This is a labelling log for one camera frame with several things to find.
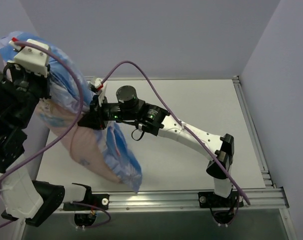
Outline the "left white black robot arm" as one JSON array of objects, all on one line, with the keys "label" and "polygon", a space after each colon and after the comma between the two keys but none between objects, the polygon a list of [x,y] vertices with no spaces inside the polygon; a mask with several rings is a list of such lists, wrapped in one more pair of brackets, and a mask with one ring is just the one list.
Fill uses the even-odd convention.
[{"label": "left white black robot arm", "polygon": [[5,205],[1,216],[9,222],[25,219],[34,227],[40,226],[61,204],[86,210],[93,202],[89,186],[32,180],[25,166],[24,129],[40,99],[51,96],[50,76],[50,66],[41,75],[17,63],[8,63],[0,71],[0,202]]}]

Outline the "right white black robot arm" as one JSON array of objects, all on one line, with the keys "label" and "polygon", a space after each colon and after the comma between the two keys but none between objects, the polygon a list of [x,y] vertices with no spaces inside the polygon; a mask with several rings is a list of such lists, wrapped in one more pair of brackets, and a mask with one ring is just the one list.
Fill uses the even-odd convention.
[{"label": "right white black robot arm", "polygon": [[171,139],[193,149],[209,161],[206,172],[213,178],[214,202],[223,207],[232,200],[234,183],[230,171],[235,152],[232,135],[210,134],[180,121],[167,109],[138,98],[136,89],[130,85],[116,91],[116,103],[108,102],[105,87],[91,89],[95,95],[90,102],[89,112],[78,122],[80,127],[103,130],[108,122],[114,121],[134,126],[142,134]]}]

